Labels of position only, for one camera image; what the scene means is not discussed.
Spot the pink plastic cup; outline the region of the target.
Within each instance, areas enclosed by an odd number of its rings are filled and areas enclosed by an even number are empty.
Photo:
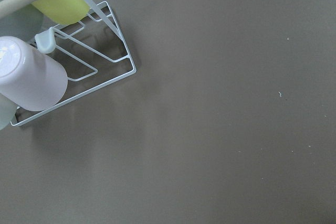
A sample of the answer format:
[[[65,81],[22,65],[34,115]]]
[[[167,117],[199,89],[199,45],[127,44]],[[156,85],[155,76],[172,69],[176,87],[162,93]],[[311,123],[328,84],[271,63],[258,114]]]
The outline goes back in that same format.
[[[64,96],[64,67],[12,36],[1,37],[1,94],[28,111],[43,111]]]

